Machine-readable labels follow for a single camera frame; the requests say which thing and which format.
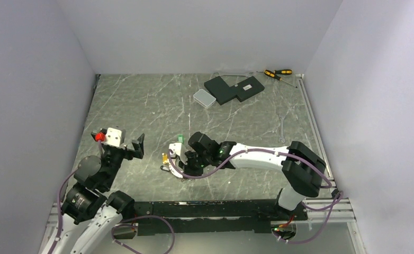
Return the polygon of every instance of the label on black box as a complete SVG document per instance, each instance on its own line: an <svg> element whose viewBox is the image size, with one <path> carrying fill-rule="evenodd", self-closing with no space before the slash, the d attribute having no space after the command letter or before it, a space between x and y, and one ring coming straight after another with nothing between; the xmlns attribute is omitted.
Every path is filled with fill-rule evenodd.
<svg viewBox="0 0 414 254"><path fill-rule="evenodd" d="M247 85L247 86L245 86L245 87L243 87L243 89L246 91L246 90L249 90L249 89L251 89L252 88L252 86L249 84L249 85Z"/></svg>

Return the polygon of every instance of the small white container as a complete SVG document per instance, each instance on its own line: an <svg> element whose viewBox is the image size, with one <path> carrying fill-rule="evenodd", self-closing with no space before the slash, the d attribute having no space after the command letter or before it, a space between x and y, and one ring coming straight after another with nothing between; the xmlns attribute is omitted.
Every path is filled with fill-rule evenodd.
<svg viewBox="0 0 414 254"><path fill-rule="evenodd" d="M194 95L193 98L196 102L201 104L205 108L209 108L217 101L215 97L213 97L211 94L209 94L204 89L199 89Z"/></svg>

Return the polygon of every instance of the silver wrench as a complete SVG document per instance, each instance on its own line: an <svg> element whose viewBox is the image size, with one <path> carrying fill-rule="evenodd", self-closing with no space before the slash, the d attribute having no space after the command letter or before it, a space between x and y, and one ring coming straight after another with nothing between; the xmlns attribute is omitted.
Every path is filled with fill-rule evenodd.
<svg viewBox="0 0 414 254"><path fill-rule="evenodd" d="M278 139L279 142L285 143L285 138L283 137L283 120L285 120L286 114L282 115L281 113L278 115L280 118L280 137Z"/></svg>

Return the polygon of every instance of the red button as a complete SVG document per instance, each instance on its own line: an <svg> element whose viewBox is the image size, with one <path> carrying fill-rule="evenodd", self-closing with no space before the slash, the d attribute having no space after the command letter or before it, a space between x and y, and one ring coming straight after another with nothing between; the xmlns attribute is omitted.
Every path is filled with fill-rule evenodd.
<svg viewBox="0 0 414 254"><path fill-rule="evenodd" d="M101 140L103 142L106 139L106 135L104 133L100 132L95 136L95 141L98 142Z"/></svg>

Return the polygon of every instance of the white wall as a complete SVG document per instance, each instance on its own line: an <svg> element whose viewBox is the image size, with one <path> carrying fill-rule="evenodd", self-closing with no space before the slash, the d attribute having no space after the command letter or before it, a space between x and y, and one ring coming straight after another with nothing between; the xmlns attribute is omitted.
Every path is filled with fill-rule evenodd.
<svg viewBox="0 0 414 254"><path fill-rule="evenodd" d="M342 0L58 0L97 73L304 72Z"/></svg>
<svg viewBox="0 0 414 254"><path fill-rule="evenodd" d="M95 74L54 0L0 1L0 253L37 253Z"/></svg>
<svg viewBox="0 0 414 254"><path fill-rule="evenodd" d="M414 253L414 1L343 1L305 73L369 253Z"/></svg>

